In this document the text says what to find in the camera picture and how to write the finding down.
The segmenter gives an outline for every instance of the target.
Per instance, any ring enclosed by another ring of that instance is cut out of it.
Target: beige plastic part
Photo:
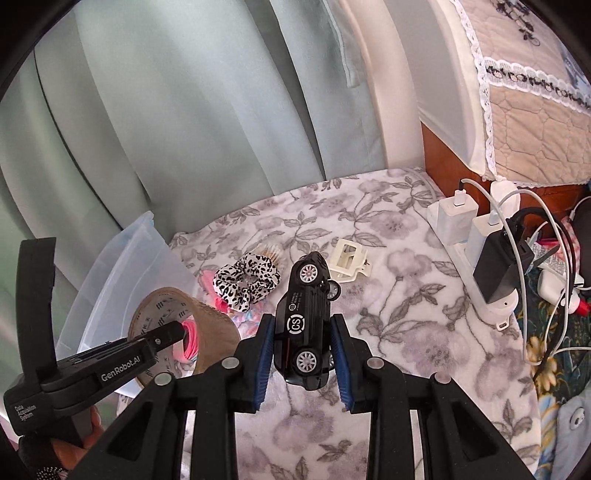
[[[367,257],[368,249],[363,245],[340,238],[328,260],[330,278],[347,283],[354,281],[358,273],[369,277],[371,264]]]
[[[193,315],[199,336],[199,354],[193,375],[205,372],[211,365],[227,356],[232,356],[240,333],[227,315],[211,308],[173,287],[159,288],[143,299],[129,325],[128,339],[132,339],[158,325],[173,320],[182,322]],[[178,376],[174,370],[173,346],[158,353],[158,362],[137,376],[144,387],[153,377],[162,372]]]

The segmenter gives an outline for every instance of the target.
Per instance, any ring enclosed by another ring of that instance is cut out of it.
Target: red cap
[[[579,306],[574,312],[586,317],[591,312],[591,306],[583,299],[579,299]]]

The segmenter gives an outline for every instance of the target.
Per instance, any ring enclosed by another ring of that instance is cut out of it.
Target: plastic box
[[[92,265],[56,344],[58,359],[127,337],[140,302],[161,287],[195,295],[196,279],[156,231],[146,212],[113,238]],[[133,380],[118,393],[135,397]]]

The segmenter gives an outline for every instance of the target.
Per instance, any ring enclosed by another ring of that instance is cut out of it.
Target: black toy car
[[[339,295],[340,285],[330,279],[320,253],[311,252],[294,264],[275,315],[275,367],[288,383],[318,390],[328,382],[333,368],[330,302]]]

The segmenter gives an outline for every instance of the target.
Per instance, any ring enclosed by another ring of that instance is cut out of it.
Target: button
[[[585,419],[585,409],[583,407],[577,408],[573,416],[570,418],[570,429],[578,429]]]

